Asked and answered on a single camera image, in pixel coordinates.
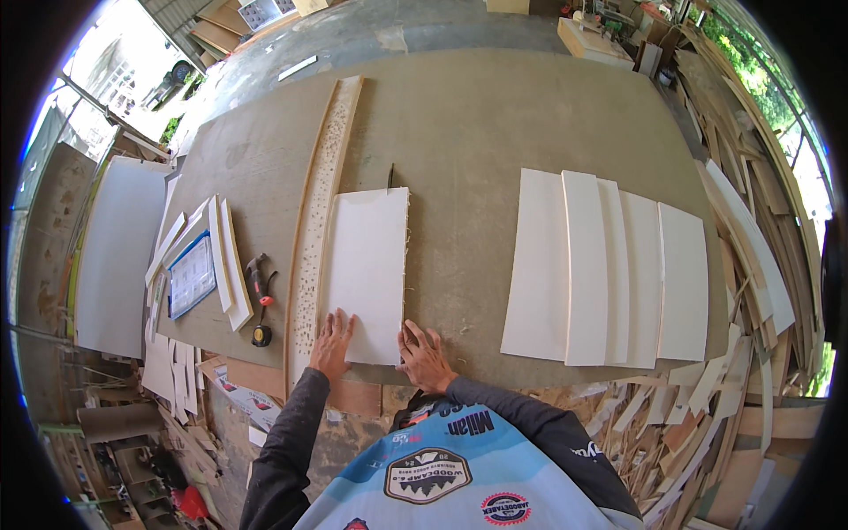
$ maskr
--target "concrete floor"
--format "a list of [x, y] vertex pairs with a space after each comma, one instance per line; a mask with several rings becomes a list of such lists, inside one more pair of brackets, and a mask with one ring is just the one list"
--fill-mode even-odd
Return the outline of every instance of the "concrete floor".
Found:
[[[526, 16], [487, 13], [482, 0], [346, 0], [254, 38], [226, 61], [210, 68], [209, 79], [189, 100], [190, 106], [170, 146], [184, 156], [204, 122], [283, 84], [344, 65], [400, 53], [464, 47], [568, 54], [556, 35], [556, 15], [561, 3], [534, 0], [531, 13], [550, 16]], [[277, 81], [281, 71], [313, 54], [318, 56], [317, 63], [283, 82]], [[676, 98], [664, 95], [672, 107]], [[693, 148], [693, 155], [698, 156], [695, 144], [700, 148], [700, 143], [686, 110], [672, 108], [672, 113], [683, 127], [688, 126], [684, 136]], [[575, 409], [581, 420], [587, 421], [595, 403], [591, 401], [593, 396], [581, 397], [584, 388], [579, 387], [585, 385], [524, 392], [535, 393], [556, 406]], [[312, 484], [306, 489], [310, 500], [359, 452], [388, 431], [395, 411], [405, 406], [414, 391], [409, 387], [384, 387], [381, 418], [341, 414], [339, 420], [335, 413], [322, 418], [310, 467]], [[246, 493], [249, 462], [259, 454], [259, 449], [248, 442], [246, 415], [216, 389], [209, 390], [209, 401], [214, 415], [211, 423], [228, 458], [221, 485], [211, 487], [210, 491], [220, 522], [226, 528], [236, 528]]]

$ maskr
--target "workbench top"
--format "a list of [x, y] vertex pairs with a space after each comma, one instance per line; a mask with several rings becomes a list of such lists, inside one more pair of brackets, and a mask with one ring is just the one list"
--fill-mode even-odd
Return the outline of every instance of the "workbench top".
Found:
[[[727, 349], [721, 254], [692, 156], [644, 75], [555, 53], [460, 49], [399, 54], [281, 86], [201, 126], [165, 215], [191, 213], [219, 193], [231, 205], [242, 266], [265, 252], [279, 277], [265, 324], [271, 346], [233, 333], [216, 294], [159, 332], [200, 348], [283, 366], [283, 306], [300, 195], [337, 78], [365, 84], [339, 192], [408, 187], [404, 314], [436, 329], [460, 374], [508, 388], [606, 381], [644, 370], [570, 367], [499, 352], [510, 293], [521, 168], [574, 170], [704, 220], [709, 275], [706, 358]], [[355, 312], [356, 308], [343, 308]], [[658, 360], [657, 369], [685, 364]], [[347, 377], [408, 384], [391, 366]]]

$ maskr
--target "white laminated board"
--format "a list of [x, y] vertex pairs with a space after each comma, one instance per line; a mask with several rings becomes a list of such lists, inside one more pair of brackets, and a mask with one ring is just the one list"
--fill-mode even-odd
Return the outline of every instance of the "white laminated board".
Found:
[[662, 248], [661, 359], [704, 360], [709, 279], [704, 221], [659, 203]]
[[562, 176], [522, 168], [516, 252], [500, 351], [566, 359], [568, 249]]
[[654, 368], [660, 340], [662, 253], [656, 201], [619, 191], [628, 244], [630, 312], [628, 361], [622, 366]]
[[[774, 254], [766, 243], [766, 238], [762, 235], [760, 227], [751, 216], [748, 207], [742, 202], [742, 198], [736, 193], [733, 185], [728, 178], [718, 168], [716, 163], [709, 160], [706, 164], [706, 171], [716, 183], [718, 190], [721, 192], [724, 201], [733, 211], [734, 217], [739, 222], [739, 225], [745, 231], [745, 237], [748, 239], [750, 246], [756, 254], [759, 261], [762, 274], [766, 280], [768, 297], [771, 301], [771, 310], [773, 313], [774, 331], [779, 335], [787, 327], [795, 323], [795, 312], [792, 310], [792, 303], [789, 301], [789, 294], [786, 292], [786, 284], [784, 277], [780, 274], [777, 262], [774, 260]], [[761, 317], [768, 317], [767, 311], [761, 309]]]
[[628, 361], [630, 330], [630, 270], [621, 195], [615, 181], [598, 179], [600, 211], [606, 242], [607, 311], [606, 364]]
[[358, 317], [346, 360], [400, 362], [396, 335], [404, 318], [406, 220], [410, 189], [396, 187], [335, 197], [321, 313], [342, 308]]
[[165, 206], [171, 167], [114, 157], [103, 174], [82, 244], [75, 342], [142, 358], [144, 278]]
[[607, 282], [604, 218], [598, 179], [565, 170], [568, 241], [566, 365], [598, 366], [606, 360]]

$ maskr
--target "woodcamp logo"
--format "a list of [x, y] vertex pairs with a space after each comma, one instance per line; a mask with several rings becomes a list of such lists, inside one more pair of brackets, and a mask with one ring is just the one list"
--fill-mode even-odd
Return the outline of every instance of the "woodcamp logo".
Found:
[[469, 483], [466, 459], [447, 449], [427, 448], [389, 464], [383, 492], [393, 499], [426, 505]]
[[525, 522], [530, 517], [530, 503], [521, 495], [500, 493], [490, 495], [480, 504], [483, 518], [495, 526]]

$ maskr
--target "stack of boards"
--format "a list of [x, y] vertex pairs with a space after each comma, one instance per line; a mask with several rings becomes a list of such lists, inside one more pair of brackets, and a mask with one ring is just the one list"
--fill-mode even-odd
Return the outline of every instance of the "stack of boards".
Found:
[[203, 201], [188, 219], [180, 213], [171, 225], [165, 237], [153, 253], [144, 281], [148, 286], [148, 306], [153, 307], [151, 337], [156, 333], [159, 315], [159, 302], [163, 297], [155, 294], [157, 272], [177, 261], [183, 252], [195, 241], [209, 232], [212, 243], [212, 261], [215, 267], [215, 280], [218, 284], [220, 307], [230, 319], [232, 330], [237, 332], [254, 315], [248, 289], [244, 283], [241, 261], [238, 258], [235, 232], [232, 228], [232, 213], [226, 199], [219, 200], [214, 195]]
[[594, 175], [522, 169], [501, 353], [569, 366], [702, 361], [707, 315], [700, 217]]

